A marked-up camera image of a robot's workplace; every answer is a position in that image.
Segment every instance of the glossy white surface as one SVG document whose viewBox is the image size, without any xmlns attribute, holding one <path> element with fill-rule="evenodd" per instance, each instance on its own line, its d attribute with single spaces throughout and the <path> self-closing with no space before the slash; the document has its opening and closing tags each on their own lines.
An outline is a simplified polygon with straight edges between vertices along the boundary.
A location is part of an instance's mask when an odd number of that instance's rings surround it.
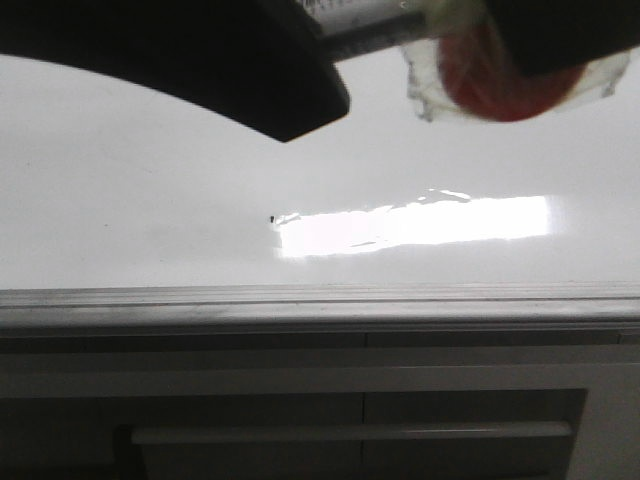
<svg viewBox="0 0 640 480">
<path fill-rule="evenodd" d="M 0 289 L 640 280 L 638 63 L 617 96 L 515 125 L 419 121 L 396 50 L 340 69 L 350 116 L 281 145 L 141 87 L 0 57 Z M 284 258 L 270 222 L 451 202 L 442 191 L 544 197 L 547 234 Z"/>
</svg>

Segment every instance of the red object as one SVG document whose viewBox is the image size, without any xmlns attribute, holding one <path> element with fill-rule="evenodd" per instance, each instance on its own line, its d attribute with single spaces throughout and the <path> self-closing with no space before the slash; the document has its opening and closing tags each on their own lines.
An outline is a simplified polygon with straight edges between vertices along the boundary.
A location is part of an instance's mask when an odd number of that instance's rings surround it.
<svg viewBox="0 0 640 480">
<path fill-rule="evenodd" d="M 463 110 L 499 122 L 532 118 L 558 105 L 586 65 L 523 76 L 490 23 L 443 37 L 438 68 L 449 97 Z"/>
</svg>

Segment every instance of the red circular part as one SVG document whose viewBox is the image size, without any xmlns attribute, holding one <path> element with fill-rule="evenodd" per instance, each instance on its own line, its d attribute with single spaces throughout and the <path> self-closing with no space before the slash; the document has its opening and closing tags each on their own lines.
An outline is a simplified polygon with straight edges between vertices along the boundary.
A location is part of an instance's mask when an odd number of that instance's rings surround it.
<svg viewBox="0 0 640 480">
<path fill-rule="evenodd" d="M 558 105 L 586 65 L 525 77 L 487 22 L 441 38 L 438 68 L 445 91 L 463 110 L 489 120 L 517 122 Z"/>
</svg>

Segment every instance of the white surface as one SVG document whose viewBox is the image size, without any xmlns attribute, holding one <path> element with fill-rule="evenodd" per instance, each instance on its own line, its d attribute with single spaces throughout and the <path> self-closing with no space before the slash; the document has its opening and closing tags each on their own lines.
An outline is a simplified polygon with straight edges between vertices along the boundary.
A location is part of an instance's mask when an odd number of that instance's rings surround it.
<svg viewBox="0 0 640 480">
<path fill-rule="evenodd" d="M 0 57 L 0 289 L 638 281 L 638 67 L 574 111 L 429 125 L 386 51 L 341 65 L 349 117 L 282 145 L 141 87 Z M 288 259 L 269 221 L 452 201 L 437 190 L 545 197 L 548 234 Z"/>
</svg>

